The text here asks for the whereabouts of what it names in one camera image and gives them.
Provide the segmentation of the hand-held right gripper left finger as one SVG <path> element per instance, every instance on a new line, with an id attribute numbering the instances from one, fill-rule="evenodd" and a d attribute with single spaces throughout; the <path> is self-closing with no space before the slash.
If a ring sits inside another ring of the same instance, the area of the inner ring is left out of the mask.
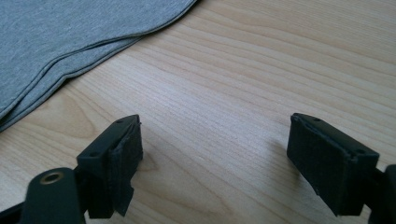
<path id="1" fill-rule="evenodd" d="M 114 121 L 78 156 L 81 209 L 91 218 L 125 216 L 134 195 L 131 180 L 143 159 L 140 118 Z"/>

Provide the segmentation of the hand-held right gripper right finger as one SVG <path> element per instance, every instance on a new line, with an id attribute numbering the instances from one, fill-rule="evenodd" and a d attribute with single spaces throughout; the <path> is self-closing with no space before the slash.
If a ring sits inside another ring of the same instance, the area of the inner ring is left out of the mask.
<path id="1" fill-rule="evenodd" d="M 287 156 L 337 216 L 357 216 L 379 154 L 322 119 L 290 117 Z"/>

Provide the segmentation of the grey t-shirt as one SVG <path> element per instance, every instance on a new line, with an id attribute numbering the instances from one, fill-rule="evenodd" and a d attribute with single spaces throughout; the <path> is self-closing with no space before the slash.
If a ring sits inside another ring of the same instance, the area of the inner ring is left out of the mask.
<path id="1" fill-rule="evenodd" d="M 197 0 L 0 0 L 0 132 Z"/>

